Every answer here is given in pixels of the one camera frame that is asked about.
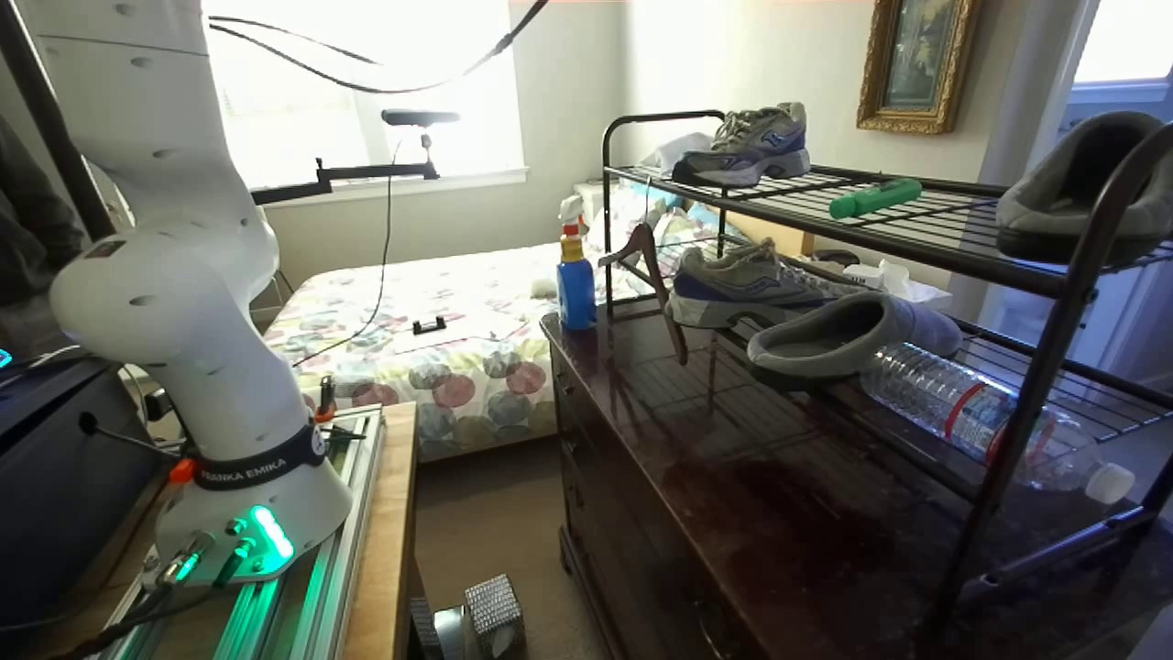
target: wooden dresser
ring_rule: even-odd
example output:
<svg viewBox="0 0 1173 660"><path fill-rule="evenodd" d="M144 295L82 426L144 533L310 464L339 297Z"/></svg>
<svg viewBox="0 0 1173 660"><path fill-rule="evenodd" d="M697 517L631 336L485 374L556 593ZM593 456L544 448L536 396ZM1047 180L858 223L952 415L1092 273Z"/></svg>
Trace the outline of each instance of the wooden dresser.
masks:
<svg viewBox="0 0 1173 660"><path fill-rule="evenodd" d="M545 321L563 566L613 658L1075 658L1127 651L1173 593L1157 525L1084 561L968 593L925 631L960 512L881 450L844 400L763 384L712 334L678 368L664 321ZM1079 510L1009 498L1000 554Z"/></svg>

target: framed painting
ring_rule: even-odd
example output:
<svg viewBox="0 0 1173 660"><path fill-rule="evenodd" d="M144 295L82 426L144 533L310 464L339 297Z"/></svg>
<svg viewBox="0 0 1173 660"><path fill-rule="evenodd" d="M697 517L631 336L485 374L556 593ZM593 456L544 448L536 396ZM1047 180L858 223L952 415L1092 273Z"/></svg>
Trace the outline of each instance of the framed painting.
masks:
<svg viewBox="0 0 1173 660"><path fill-rule="evenodd" d="M877 0L858 126L934 137L957 123L984 0Z"/></svg>

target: metal shoe rack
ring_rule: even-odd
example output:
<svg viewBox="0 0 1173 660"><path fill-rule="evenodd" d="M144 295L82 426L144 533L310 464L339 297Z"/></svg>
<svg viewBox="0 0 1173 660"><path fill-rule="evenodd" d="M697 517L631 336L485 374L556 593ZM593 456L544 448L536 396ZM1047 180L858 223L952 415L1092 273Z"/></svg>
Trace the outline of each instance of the metal shoe rack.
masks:
<svg viewBox="0 0 1173 660"><path fill-rule="evenodd" d="M810 170L808 178L796 178L796 180L725 191L725 186L689 186L675 180L649 180L628 165L613 165L613 140L620 130L649 126L649 123L706 123L706 119L723 123L719 112L681 112L681 113L624 113L610 126L602 140L606 233L613 233L610 186L616 180L634 180L644 186L681 193L689 203L715 206L723 222L719 233L725 233L725 213L734 208L754 222L774 222L810 235L826 235L852 245L945 269L957 274L970 274L984 281L1000 281L1000 285L1052 297L1045 334L1033 349L997 336L984 327L964 327L970 341L960 363L970 363L984 374L1019 384L1019 406L1006 428L1000 450L985 468L979 468L974 479L964 479L952 468L941 468L940 464L925 460L925 450L914 448L914 439L905 443L886 439L886 448L897 448L897 456L909 460L920 473L929 473L930 479L940 479L941 488L957 490L968 501L960 538L948 549L948 567L929 613L929 631L941 631L952 608L984 586L1009 585L1061 558L1079 558L1092 545L1114 544L1129 533L1145 533L1149 525L1157 522L1173 490L1173 456L1161 464L1157 477L1151 479L1139 501L1096 510L1092 525L1072 530L1061 538L1045 538L1040 545L1025 545L1013 561L1000 561L997 567L984 566L979 558L979 544L991 537L992 517L1013 495L1017 467L1025 450L1031 426L1045 405L1075 415L1084 428L1096 434L1100 443L1129 438L1173 415L1173 396L1139 389L1132 383L1121 383L1068 361L1080 313L1092 302L1096 279L1110 273L1106 269L1110 235L1118 233L1127 206L1149 184L1156 160L1173 151L1173 126L1149 137L1106 180L1103 193L1096 200L1092 223L1080 245L1075 251L1075 259L1068 269L1040 269L1031 259L1006 257L997 251L992 206L1006 193L1006 186L920 180L925 193L909 206L864 213L853 222L831 222L829 215L831 200L881 180L893 180L893 178L853 174L853 170ZM624 313L628 302L613 302L613 291L606 291L606 308L613 323L628 321ZM882 428L877 418L870 418L870 415L881 415L881 406L858 394L852 400L852 394L853 389L846 389L846 400L838 400L846 405L844 411L858 415L858 426L864 428Z"/></svg>

